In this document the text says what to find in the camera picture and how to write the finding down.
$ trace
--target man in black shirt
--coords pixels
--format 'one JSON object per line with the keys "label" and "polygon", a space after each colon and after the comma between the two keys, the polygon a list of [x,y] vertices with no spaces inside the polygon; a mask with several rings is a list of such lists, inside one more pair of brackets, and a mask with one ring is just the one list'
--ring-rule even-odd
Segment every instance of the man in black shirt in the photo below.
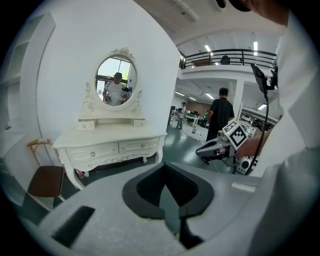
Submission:
{"label": "man in black shirt", "polygon": [[[229,90],[221,88],[219,90],[219,99],[215,99],[208,112],[209,130],[206,141],[215,139],[218,136],[218,131],[221,131],[230,120],[235,117],[234,108],[227,100]],[[210,163],[210,158],[203,157],[203,161]]]}

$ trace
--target oval mirror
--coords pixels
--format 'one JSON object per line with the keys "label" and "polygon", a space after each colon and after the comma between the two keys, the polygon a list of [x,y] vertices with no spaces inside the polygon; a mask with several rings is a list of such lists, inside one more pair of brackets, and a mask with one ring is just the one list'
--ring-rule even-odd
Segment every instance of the oval mirror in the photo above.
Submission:
{"label": "oval mirror", "polygon": [[125,104],[133,94],[136,83],[135,66],[128,57],[121,54],[105,59],[95,76],[96,93],[110,106]]}

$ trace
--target vanity drawer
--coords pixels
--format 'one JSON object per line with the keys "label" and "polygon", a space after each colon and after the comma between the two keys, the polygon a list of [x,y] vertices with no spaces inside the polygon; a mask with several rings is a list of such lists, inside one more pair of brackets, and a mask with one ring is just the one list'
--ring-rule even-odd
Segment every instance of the vanity drawer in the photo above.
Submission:
{"label": "vanity drawer", "polygon": [[159,137],[119,141],[119,153],[148,150],[158,146]]}
{"label": "vanity drawer", "polygon": [[71,161],[82,162],[119,154],[118,142],[91,146],[69,147],[66,152]]}

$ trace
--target brown chair seat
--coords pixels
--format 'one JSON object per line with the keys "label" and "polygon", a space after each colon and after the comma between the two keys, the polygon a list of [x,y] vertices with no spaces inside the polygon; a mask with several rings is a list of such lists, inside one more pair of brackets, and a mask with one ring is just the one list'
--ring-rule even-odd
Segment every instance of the brown chair seat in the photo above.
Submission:
{"label": "brown chair seat", "polygon": [[28,193],[36,197],[58,197],[61,192],[64,168],[40,166],[28,187]]}

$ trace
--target white vanity table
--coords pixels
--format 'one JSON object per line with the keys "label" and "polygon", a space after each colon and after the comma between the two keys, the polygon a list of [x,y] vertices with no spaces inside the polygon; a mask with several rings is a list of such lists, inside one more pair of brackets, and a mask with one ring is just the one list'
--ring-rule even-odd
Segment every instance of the white vanity table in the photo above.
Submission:
{"label": "white vanity table", "polygon": [[91,83],[86,84],[86,96],[76,129],[64,131],[53,143],[68,178],[79,189],[84,186],[75,169],[88,174],[88,171],[101,165],[141,157],[146,163],[147,157],[155,153],[156,161],[160,163],[163,157],[162,148],[167,133],[154,133],[143,117],[139,100],[142,90],[134,57],[128,48],[122,48],[110,52],[101,63],[109,58],[131,63],[130,72],[136,73],[136,85],[131,97],[123,104],[108,105],[99,98],[95,87],[97,83],[92,79]]}

